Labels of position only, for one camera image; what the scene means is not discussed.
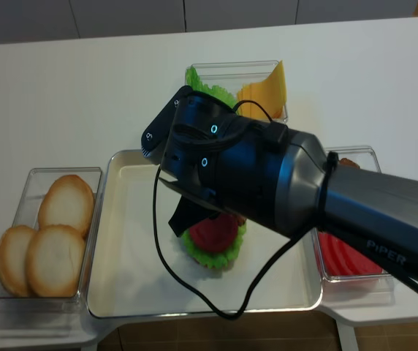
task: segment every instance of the clear container with tomato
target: clear container with tomato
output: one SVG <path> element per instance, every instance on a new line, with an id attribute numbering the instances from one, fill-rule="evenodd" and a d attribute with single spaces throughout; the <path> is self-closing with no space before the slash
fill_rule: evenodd
<path id="1" fill-rule="evenodd" d="M 348 159 L 350 167 L 358 165 L 363 170 L 381 172 L 375 151 L 369 146 L 351 148 L 331 148 L 339 159 Z M 378 281 L 373 285 L 379 290 L 391 290 L 392 277 L 377 264 L 360 254 L 343 241 L 328 233 L 316 231 L 316 254 L 323 277 L 329 282 L 363 282 Z"/>

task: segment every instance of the tomato slice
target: tomato slice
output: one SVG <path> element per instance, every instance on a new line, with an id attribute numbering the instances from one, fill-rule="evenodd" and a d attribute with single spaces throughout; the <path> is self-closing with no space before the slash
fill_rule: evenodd
<path id="1" fill-rule="evenodd" d="M 344 242 L 340 239 L 337 239 L 334 235 L 327 234 L 328 238 L 331 240 L 331 248 L 332 252 L 334 252 L 339 269 L 341 270 L 342 276 L 353 276 L 356 274 L 360 274 L 360 272 L 350 263 L 349 257 L 346 253 L 341 250 L 341 244 Z"/>
<path id="2" fill-rule="evenodd" d="M 356 271 L 357 274 L 380 274 L 383 271 L 383 268 L 343 241 L 339 243 L 339 250 L 343 252 L 347 263 L 353 267 L 353 271 Z"/>
<path id="3" fill-rule="evenodd" d="M 215 219 L 204 219 L 189 228 L 194 244 L 206 252 L 225 251 L 238 234 L 237 219 L 229 214 L 219 214 Z"/>
<path id="4" fill-rule="evenodd" d="M 329 234 L 319 232 L 319 245 L 321 246 L 321 253 L 323 256 L 326 271 L 331 276 L 340 276 L 341 270 L 336 262 L 335 254 L 331 248 Z"/>

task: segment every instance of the white table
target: white table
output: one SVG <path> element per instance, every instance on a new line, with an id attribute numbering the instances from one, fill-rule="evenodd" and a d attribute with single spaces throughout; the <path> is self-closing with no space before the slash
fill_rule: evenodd
<path id="1" fill-rule="evenodd" d="M 31 168 L 106 170 L 140 147 L 190 64 L 271 59 L 284 60 L 290 127 L 370 145 L 383 172 L 418 179 L 418 18 L 0 45 L 0 235 Z M 394 296 L 320 309 L 353 325 L 418 320 L 418 296 L 398 282 Z M 1 314 L 0 347 L 93 343 L 134 321 Z"/>

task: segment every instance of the clear plastic container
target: clear plastic container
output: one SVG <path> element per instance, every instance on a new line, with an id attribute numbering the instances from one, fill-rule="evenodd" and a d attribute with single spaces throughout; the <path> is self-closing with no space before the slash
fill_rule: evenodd
<path id="1" fill-rule="evenodd" d="M 325 150 L 337 152 L 339 159 L 346 157 L 351 161 L 357 163 L 361 169 L 369 170 L 373 172 L 381 172 L 379 168 L 378 159 L 376 158 L 375 151 L 369 146 L 355 146 L 350 148 L 327 148 Z M 319 243 L 319 236 L 317 230 L 315 230 L 314 242 L 316 247 L 316 255 L 319 261 L 319 268 L 323 277 L 330 283 L 348 282 L 348 286 L 355 288 L 370 289 L 373 291 L 389 291 L 392 289 L 392 276 L 386 271 L 380 274 L 368 274 L 368 275 L 350 275 L 350 276 L 333 276 L 326 268 L 324 264 L 321 245 Z"/>
<path id="2" fill-rule="evenodd" d="M 0 312 L 64 313 L 78 312 L 83 308 L 87 282 L 91 270 L 91 258 L 96 241 L 97 222 L 102 203 L 102 170 L 99 167 L 34 168 L 28 174 L 12 226 L 24 224 L 38 229 L 37 214 L 43 198 L 56 179 L 71 174 L 80 176 L 91 187 L 95 197 L 94 214 L 85 243 L 86 248 L 76 293 L 70 298 L 19 298 L 7 292 L 0 282 Z"/>
<path id="3" fill-rule="evenodd" d="M 196 69 L 204 84 L 221 86 L 236 97 L 244 85 L 266 79 L 278 63 L 278 61 L 228 62 L 192 64 L 191 67 Z M 287 107 L 284 105 L 281 117 L 278 120 L 287 122 L 287 119 Z"/>

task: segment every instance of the white tray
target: white tray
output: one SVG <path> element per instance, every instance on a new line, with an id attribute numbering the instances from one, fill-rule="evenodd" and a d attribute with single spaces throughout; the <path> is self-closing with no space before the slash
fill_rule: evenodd
<path id="1" fill-rule="evenodd" d="M 157 256 L 152 226 L 152 190 L 156 166 L 140 151 L 122 151 L 109 163 L 102 214 L 88 290 L 95 317 L 138 317 L 209 312 L 192 292 L 180 286 Z M 157 223 L 163 255 L 186 282 L 225 311 L 238 309 L 252 279 L 288 239 L 248 221 L 232 268 L 214 271 L 186 255 L 170 229 L 180 195 L 162 183 L 157 192 Z M 265 275 L 247 310 L 305 310 L 322 296 L 311 234 L 288 251 Z"/>

